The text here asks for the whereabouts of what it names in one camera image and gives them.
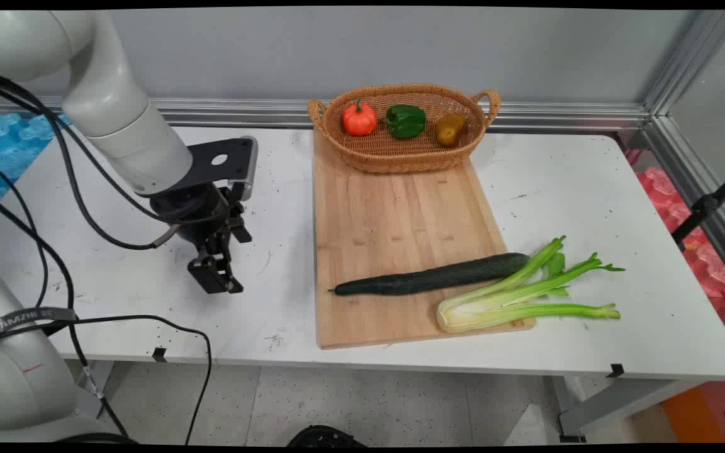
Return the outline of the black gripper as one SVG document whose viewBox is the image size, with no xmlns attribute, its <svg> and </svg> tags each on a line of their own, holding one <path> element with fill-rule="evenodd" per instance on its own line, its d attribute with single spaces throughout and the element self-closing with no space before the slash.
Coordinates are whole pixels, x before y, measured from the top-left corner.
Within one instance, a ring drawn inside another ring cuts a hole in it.
<svg viewBox="0 0 725 453">
<path fill-rule="evenodd" d="M 187 270 L 208 294 L 244 292 L 233 274 L 229 246 L 231 235 L 239 243 L 252 241 L 242 218 L 248 188 L 248 184 L 224 188 L 199 184 L 150 198 L 150 209 L 162 218 L 179 221 L 178 234 L 198 249 Z"/>
</svg>

